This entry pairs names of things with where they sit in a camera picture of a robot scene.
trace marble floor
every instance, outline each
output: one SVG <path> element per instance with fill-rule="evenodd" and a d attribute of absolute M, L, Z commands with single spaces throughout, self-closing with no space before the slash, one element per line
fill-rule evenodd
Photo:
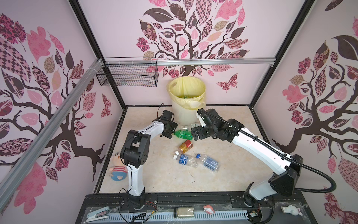
<path fill-rule="evenodd" d="M 262 139 L 248 106 L 211 106 L 225 120 L 234 118 Z M 113 153 L 121 150 L 129 130 L 140 130 L 156 118 L 157 107 L 130 107 L 125 115 Z M 143 183 L 146 192 L 200 192 L 200 191 L 244 191 L 251 182 L 269 177 L 272 171 L 262 161 L 245 149 L 219 139 L 206 138 L 194 141 L 194 147 L 186 155 L 207 154 L 220 164 L 217 173 L 199 164 L 197 168 L 183 166 L 173 159 L 177 147 L 185 140 L 173 136 L 171 139 L 156 136 L 150 140 L 149 155 L 143 165 Z M 118 193 L 128 189 L 128 177 L 114 181 L 109 176 L 112 159 L 107 167 L 100 193 Z"/>

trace green plastic bottle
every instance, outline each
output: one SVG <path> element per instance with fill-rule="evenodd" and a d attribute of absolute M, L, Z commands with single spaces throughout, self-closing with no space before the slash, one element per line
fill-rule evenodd
<path fill-rule="evenodd" d="M 184 138 L 184 139 L 189 139 L 192 140 L 193 136 L 190 132 L 187 131 L 183 131 L 183 130 L 178 130 L 174 133 L 175 136 L 177 136 L 178 138 Z"/>

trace black wire basket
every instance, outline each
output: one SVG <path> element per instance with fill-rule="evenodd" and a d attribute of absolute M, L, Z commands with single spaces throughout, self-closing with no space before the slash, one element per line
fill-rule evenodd
<path fill-rule="evenodd" d="M 105 62 L 105 66 L 97 72 L 97 79 L 101 86 L 157 86 L 159 73 L 155 57 L 116 58 L 143 58 L 144 60 Z"/>

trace plush doll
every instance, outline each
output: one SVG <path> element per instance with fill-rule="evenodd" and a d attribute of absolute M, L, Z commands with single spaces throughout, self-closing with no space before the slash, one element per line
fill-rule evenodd
<path fill-rule="evenodd" d="M 124 180 L 127 177 L 127 167 L 122 163 L 120 152 L 112 156 L 114 167 L 109 168 L 110 177 L 114 181 Z"/>

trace pink wall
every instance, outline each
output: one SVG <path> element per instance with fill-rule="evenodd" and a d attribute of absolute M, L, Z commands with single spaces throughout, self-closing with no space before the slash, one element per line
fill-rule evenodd
<path fill-rule="evenodd" d="M 357 12 L 355 0 L 317 1 L 255 107 L 274 146 L 336 181 L 304 193 L 318 223 L 358 223 Z M 324 186 L 305 169 L 297 183 Z"/>
<path fill-rule="evenodd" d="M 2 180 L 95 56 L 66 0 L 11 1 L 0 13 Z M 84 196 L 93 192 L 121 111 L 111 88 L 94 78 L 0 222 L 73 223 Z"/>
<path fill-rule="evenodd" d="M 210 55 L 221 58 L 225 53 L 245 58 L 274 57 L 303 2 L 142 0 L 138 4 L 137 1 L 105 0 L 99 3 L 89 0 L 81 1 L 81 6 L 105 57 L 141 57 L 145 54 L 158 59 L 195 59 L 197 51 L 197 58 L 204 59 Z M 153 10 L 168 16 L 156 14 Z M 192 15 L 198 28 L 184 28 L 185 21 L 192 24 Z M 225 35 L 230 23 L 233 27 Z M 235 35 L 239 31 L 242 31 L 241 35 Z M 195 75 L 205 82 L 208 104 L 250 103 L 268 65 L 185 66 L 182 73 L 180 68 L 159 68 L 157 87 L 119 87 L 125 103 L 171 104 L 166 92 L 167 83 L 186 75 Z"/>

